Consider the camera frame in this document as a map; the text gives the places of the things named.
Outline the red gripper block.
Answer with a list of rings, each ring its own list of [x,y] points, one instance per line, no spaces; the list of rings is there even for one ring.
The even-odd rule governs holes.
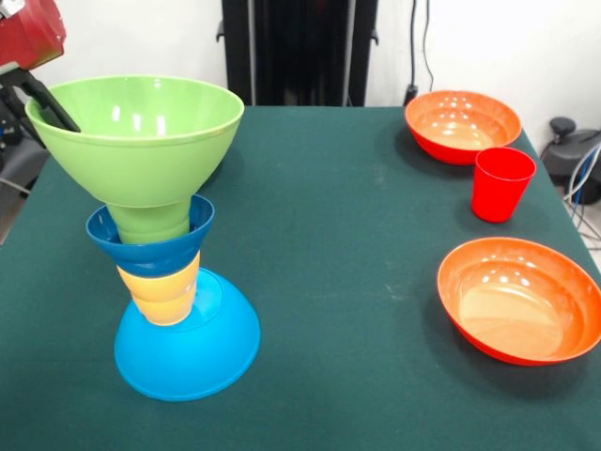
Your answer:
[[[66,30],[54,0],[1,0],[1,104],[10,117],[46,148],[13,87],[35,100],[46,121],[62,130],[80,128],[51,91],[29,70],[64,53]]]

